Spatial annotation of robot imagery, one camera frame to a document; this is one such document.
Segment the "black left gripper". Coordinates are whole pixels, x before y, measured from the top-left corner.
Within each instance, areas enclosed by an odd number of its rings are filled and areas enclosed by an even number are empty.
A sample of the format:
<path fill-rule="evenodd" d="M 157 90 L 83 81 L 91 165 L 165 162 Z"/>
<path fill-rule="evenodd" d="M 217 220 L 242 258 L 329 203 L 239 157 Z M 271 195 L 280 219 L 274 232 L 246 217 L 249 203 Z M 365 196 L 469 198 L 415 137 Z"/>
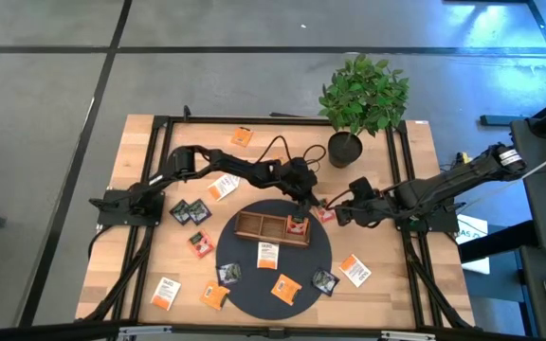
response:
<path fill-rule="evenodd" d="M 279 178 L 276 185 L 283 194 L 298 202 L 296 215 L 304 217 L 312 207 L 321 207 L 321 200 L 313 194 L 318 178 L 310 170 L 304 158 L 292 158 L 284 164 L 274 166 L 274 174 Z"/>

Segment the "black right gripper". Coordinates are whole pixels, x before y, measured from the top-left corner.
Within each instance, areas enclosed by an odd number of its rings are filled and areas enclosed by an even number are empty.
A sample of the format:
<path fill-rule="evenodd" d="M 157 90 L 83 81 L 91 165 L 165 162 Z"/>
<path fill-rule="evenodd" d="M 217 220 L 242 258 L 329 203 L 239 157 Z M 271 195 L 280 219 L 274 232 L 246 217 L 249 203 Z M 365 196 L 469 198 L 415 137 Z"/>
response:
<path fill-rule="evenodd" d="M 334 206 L 334 211 L 346 211 L 347 202 Z M 388 218 L 387 202 L 379 191 L 372 193 L 358 193 L 354 195 L 350 203 L 353 220 L 362 227 L 375 228 Z M 344 214 L 337 214 L 337 223 L 340 226 L 349 223 L 349 217 Z"/>

